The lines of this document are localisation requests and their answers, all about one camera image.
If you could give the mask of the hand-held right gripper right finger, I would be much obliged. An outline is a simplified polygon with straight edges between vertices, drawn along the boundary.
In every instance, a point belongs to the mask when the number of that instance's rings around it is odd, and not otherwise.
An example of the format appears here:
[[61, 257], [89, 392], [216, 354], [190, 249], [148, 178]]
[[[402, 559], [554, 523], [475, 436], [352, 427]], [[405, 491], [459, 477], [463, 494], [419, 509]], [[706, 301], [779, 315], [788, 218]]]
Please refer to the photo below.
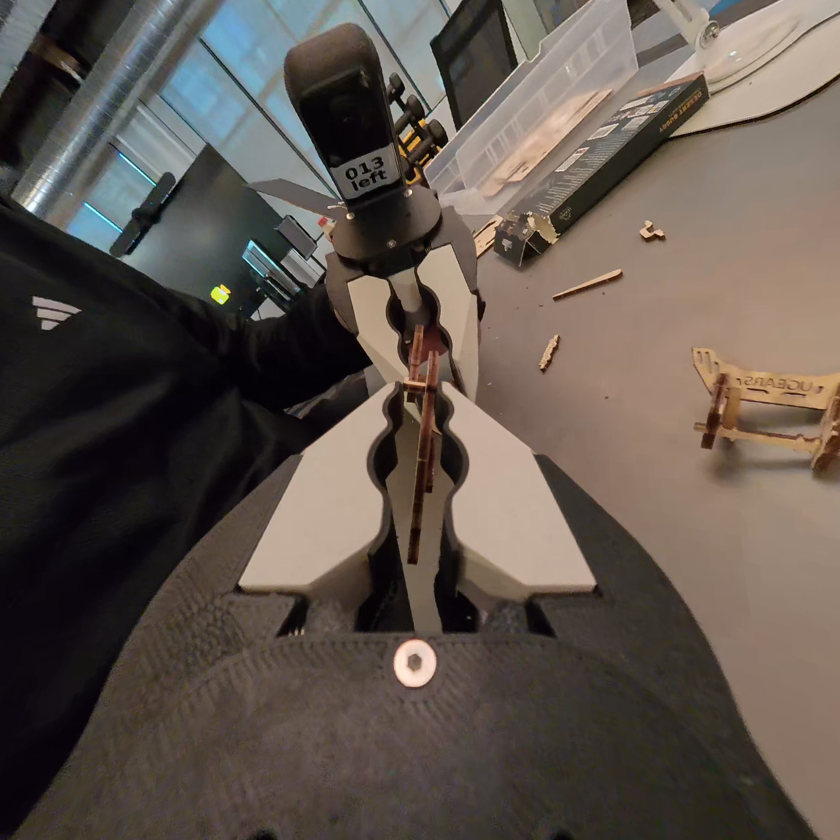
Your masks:
[[592, 595], [597, 583], [532, 449], [453, 385], [438, 388], [444, 504], [434, 598], [446, 634], [482, 613], [541, 596]]

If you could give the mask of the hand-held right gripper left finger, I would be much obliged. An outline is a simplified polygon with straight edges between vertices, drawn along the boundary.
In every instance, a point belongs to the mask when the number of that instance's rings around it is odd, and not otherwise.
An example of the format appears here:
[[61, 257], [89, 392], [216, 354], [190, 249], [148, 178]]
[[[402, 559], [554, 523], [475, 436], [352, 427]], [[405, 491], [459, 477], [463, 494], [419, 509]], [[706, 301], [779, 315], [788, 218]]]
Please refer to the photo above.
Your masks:
[[249, 594], [337, 606], [359, 631], [393, 624], [403, 564], [386, 487], [403, 387], [383, 386], [299, 456], [238, 581]]

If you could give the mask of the wooden model frame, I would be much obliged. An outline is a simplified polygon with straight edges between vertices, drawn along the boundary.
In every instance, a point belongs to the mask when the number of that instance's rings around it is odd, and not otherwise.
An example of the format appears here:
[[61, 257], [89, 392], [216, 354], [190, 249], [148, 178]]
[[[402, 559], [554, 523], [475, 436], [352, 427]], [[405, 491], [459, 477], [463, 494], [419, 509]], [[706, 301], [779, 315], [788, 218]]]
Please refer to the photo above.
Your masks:
[[429, 352], [427, 371], [425, 375], [422, 375], [423, 350], [424, 326], [417, 324], [408, 356], [408, 376], [404, 380], [406, 397], [413, 399], [420, 408], [413, 504], [406, 551], [406, 562], [409, 565], [416, 565], [419, 561], [424, 500], [434, 488], [434, 428], [439, 384], [439, 354], [434, 350]]

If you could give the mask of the wooden lattice assembly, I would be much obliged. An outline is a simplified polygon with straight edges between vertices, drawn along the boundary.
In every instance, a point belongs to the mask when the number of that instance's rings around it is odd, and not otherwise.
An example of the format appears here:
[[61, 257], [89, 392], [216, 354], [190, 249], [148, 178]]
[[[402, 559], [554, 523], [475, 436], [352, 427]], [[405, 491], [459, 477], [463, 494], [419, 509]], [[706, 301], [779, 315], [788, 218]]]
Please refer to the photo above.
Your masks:
[[[811, 472], [819, 476], [838, 460], [839, 373], [823, 375], [756, 371], [724, 361], [714, 350], [694, 347], [694, 369], [710, 396], [706, 419], [696, 423], [700, 447], [713, 449], [719, 440], [772, 445], [810, 457]], [[751, 431], [739, 424], [741, 405], [801, 408], [819, 413], [815, 436]]]

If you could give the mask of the person's left forearm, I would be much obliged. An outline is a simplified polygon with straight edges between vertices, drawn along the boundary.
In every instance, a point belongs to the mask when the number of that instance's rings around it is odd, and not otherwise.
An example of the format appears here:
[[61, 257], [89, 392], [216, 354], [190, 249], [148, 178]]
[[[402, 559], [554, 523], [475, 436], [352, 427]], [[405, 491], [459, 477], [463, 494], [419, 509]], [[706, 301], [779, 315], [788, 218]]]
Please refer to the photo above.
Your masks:
[[222, 364], [243, 396], [272, 410], [305, 403], [371, 364], [323, 283], [281, 317], [260, 321], [163, 287], [154, 298]]

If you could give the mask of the wooden parts sheet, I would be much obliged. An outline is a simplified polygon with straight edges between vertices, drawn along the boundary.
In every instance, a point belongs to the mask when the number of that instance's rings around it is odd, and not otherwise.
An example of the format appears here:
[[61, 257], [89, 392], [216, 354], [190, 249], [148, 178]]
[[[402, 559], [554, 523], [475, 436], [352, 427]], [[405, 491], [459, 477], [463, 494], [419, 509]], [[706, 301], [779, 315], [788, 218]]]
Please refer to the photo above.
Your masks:
[[483, 196], [494, 196], [510, 183], [521, 182], [613, 89], [604, 87], [579, 94], [555, 108], [540, 126], [527, 133], [508, 157], [490, 173], [480, 188]]

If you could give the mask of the cluster of black round weights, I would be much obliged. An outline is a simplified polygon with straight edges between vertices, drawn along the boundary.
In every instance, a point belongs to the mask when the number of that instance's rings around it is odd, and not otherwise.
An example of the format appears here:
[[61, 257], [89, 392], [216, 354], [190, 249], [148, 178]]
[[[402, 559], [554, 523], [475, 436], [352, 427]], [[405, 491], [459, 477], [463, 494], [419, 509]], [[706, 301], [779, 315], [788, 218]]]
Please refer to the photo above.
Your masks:
[[423, 135], [423, 143], [416, 152], [425, 152], [417, 166], [430, 162], [448, 143], [448, 135], [444, 126], [436, 119], [427, 119], [423, 104], [413, 94], [406, 94], [403, 79], [393, 72], [387, 81], [385, 93], [390, 104], [395, 104], [400, 115], [394, 122], [395, 136], [399, 148], [400, 137], [405, 137], [407, 131], [415, 128]]

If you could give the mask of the pointed wooden stick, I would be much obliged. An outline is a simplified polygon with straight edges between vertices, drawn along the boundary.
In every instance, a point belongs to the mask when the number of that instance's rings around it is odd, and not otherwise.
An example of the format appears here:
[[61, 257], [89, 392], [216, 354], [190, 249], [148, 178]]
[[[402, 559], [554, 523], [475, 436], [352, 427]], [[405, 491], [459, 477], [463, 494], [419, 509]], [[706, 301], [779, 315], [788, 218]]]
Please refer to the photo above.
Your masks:
[[583, 282], [577, 286], [572, 288], [562, 290], [554, 295], [552, 295], [553, 301], [560, 301], [566, 298], [572, 298], [579, 294], [582, 294], [585, 291], [593, 290], [598, 287], [602, 287], [604, 285], [610, 284], [616, 280], [620, 280], [623, 278], [623, 270], [622, 269], [614, 269], [610, 272], [607, 272], [603, 275], [600, 275], [594, 279], [588, 280]]

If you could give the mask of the large black panel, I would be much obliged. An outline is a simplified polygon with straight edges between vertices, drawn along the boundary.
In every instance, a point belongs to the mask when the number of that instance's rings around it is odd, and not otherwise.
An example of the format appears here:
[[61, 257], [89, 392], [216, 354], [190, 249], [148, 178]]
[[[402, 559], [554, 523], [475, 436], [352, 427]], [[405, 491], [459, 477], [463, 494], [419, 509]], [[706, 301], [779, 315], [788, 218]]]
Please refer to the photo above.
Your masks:
[[280, 216], [211, 145], [184, 175], [166, 172], [132, 210], [109, 253], [164, 287], [251, 317], [282, 312], [320, 281], [314, 241]]

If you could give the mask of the black computer monitor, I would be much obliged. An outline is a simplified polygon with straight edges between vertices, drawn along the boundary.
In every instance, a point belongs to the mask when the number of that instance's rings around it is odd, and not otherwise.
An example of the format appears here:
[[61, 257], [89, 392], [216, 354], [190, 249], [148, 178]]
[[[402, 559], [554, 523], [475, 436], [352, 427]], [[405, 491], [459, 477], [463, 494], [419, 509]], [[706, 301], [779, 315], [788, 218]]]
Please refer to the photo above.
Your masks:
[[455, 130], [517, 68], [501, 1], [463, 1], [430, 41]]

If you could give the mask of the clear plastic bin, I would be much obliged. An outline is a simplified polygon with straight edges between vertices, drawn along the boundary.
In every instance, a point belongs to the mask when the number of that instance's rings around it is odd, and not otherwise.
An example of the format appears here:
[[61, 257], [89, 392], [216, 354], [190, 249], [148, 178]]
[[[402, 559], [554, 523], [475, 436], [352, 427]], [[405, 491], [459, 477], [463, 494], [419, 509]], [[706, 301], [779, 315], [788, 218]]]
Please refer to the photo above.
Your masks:
[[460, 214], [496, 214], [529, 175], [494, 196], [481, 195], [513, 147], [568, 99], [600, 88], [614, 94], [636, 71], [627, 3], [587, 3], [546, 36], [538, 54], [510, 74], [427, 166], [430, 188]]

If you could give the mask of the black product box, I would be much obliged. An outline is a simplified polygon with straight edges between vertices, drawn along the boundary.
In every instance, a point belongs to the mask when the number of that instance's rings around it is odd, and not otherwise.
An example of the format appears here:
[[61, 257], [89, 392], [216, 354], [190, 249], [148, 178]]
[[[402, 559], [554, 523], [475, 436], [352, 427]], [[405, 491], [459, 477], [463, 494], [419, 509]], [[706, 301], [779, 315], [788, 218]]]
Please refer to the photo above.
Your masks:
[[708, 99], [703, 71], [640, 91], [512, 208], [496, 228], [494, 253], [517, 268], [543, 254]]

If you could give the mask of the person's black clothing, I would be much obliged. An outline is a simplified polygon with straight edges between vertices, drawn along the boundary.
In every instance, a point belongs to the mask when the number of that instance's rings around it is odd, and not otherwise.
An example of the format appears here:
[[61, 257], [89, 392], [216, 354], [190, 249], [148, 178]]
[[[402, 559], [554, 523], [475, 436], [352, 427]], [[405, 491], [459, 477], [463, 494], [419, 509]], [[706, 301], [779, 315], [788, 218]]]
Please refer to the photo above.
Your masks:
[[156, 592], [317, 433], [243, 396], [158, 304], [163, 286], [7, 196], [1, 216], [7, 838], [74, 749]]

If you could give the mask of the white book stand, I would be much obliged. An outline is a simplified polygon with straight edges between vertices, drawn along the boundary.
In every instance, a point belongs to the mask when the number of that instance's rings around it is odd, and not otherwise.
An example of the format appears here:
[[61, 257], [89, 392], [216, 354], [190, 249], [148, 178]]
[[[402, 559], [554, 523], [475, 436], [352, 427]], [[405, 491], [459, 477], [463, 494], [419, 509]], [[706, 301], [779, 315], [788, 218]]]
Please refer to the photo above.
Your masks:
[[838, 80], [838, 1], [759, 2], [726, 28], [711, 18], [705, 2], [656, 5], [693, 50], [668, 82], [701, 71], [709, 92], [675, 136], [772, 116]]

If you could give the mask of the silver ventilation duct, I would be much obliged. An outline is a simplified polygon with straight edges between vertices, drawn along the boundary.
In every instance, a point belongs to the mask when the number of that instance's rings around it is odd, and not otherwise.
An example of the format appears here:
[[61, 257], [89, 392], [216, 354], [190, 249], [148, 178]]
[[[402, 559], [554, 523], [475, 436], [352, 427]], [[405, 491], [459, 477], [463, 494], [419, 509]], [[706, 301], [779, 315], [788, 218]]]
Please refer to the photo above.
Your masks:
[[17, 183], [13, 200], [51, 219], [66, 196], [90, 181], [106, 145], [153, 79], [220, 5], [135, 2]]

